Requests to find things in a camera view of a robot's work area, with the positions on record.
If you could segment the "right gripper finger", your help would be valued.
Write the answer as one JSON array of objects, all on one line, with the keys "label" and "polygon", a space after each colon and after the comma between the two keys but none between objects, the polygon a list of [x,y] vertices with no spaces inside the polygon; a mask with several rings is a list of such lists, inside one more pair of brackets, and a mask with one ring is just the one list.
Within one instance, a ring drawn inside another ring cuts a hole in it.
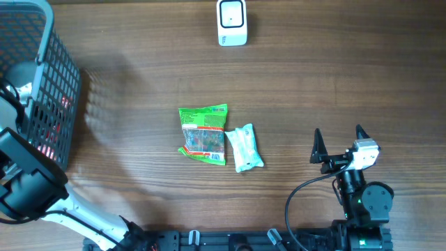
[{"label": "right gripper finger", "polygon": [[357,124],[355,127],[356,137],[357,139],[369,139],[370,136],[365,132],[363,127],[360,124]]},{"label": "right gripper finger", "polygon": [[312,164],[318,164],[322,162],[327,162],[327,160],[328,160],[328,152],[325,147],[321,131],[319,128],[317,128],[314,131],[314,144],[309,162]]}]

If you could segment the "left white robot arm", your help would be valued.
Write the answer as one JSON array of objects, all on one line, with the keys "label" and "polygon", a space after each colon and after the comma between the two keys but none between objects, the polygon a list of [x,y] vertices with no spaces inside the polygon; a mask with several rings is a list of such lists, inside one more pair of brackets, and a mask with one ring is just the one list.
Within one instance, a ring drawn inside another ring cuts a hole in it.
[{"label": "left white robot arm", "polygon": [[97,208],[77,194],[66,173],[13,129],[1,131],[1,161],[21,172],[1,186],[1,223],[55,222],[91,239],[101,250],[145,250],[144,230],[119,215]]}]

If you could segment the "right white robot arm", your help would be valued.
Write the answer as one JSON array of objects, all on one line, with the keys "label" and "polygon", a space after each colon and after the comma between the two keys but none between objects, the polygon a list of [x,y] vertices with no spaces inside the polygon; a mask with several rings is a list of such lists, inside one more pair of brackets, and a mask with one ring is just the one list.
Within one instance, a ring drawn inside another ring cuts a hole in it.
[{"label": "right white robot arm", "polygon": [[321,173],[334,179],[332,185],[345,218],[335,220],[327,236],[332,250],[389,250],[390,221],[394,191],[378,181],[366,182],[364,171],[373,167],[381,147],[364,131],[355,127],[356,140],[342,154],[330,155],[319,129],[314,131],[310,163],[320,164]]}]

